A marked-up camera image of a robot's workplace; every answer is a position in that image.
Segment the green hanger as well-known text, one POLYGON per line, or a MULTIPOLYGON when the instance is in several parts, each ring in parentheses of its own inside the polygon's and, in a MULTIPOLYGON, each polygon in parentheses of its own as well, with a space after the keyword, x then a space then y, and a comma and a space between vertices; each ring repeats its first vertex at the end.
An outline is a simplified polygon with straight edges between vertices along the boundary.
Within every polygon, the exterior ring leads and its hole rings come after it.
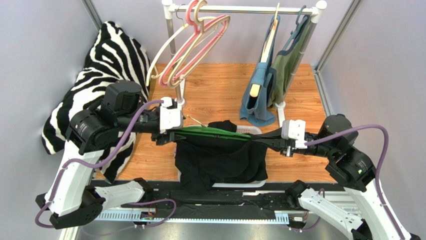
POLYGON ((197 136, 218 138, 225 140, 248 141, 252 135, 250 133, 240 133, 238 126, 230 120, 213 121, 205 124, 185 126, 174 132, 183 136, 197 136))

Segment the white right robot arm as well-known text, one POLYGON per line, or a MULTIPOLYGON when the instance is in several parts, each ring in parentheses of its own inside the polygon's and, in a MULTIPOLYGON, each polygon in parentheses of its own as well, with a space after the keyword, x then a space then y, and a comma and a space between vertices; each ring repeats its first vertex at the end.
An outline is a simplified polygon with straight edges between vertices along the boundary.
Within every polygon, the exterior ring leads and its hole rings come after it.
POLYGON ((329 115, 318 133, 306 131, 303 120, 285 120, 281 128, 253 137, 286 157, 302 154, 328 159, 326 171, 354 200, 360 215, 345 211, 301 180, 285 190, 285 202, 316 214, 350 240, 416 240, 395 215, 382 190, 380 170, 389 146, 387 130, 378 124, 354 127, 343 115, 329 115), (378 129, 383 147, 377 164, 354 147, 360 130, 378 129))

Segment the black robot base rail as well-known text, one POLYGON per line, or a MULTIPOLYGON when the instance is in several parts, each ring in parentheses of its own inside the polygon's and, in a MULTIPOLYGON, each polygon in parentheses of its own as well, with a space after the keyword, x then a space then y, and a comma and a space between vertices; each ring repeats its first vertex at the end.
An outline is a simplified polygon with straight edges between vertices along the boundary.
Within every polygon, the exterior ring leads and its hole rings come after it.
POLYGON ((151 206, 124 204, 104 210, 98 221, 141 224, 170 216, 175 223, 287 224, 305 222, 307 210, 286 196, 290 182, 267 182, 261 187, 213 187, 191 194, 178 181, 149 181, 149 200, 165 200, 151 206))

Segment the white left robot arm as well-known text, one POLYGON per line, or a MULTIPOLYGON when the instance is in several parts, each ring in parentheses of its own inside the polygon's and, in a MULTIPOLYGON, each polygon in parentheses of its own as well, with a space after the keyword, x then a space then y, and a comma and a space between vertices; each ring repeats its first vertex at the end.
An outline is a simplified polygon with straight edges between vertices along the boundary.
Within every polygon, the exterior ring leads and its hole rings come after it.
POLYGON ((151 206, 157 203, 153 188, 143 178, 107 187, 90 186, 94 169, 104 167, 119 152, 132 133, 150 133, 158 144, 182 128, 184 116, 170 98, 142 102, 142 88, 133 81, 110 84, 99 106, 84 109, 70 120, 64 153, 55 180, 47 193, 35 201, 40 212, 51 212, 48 229, 84 226, 103 211, 123 205, 151 206))

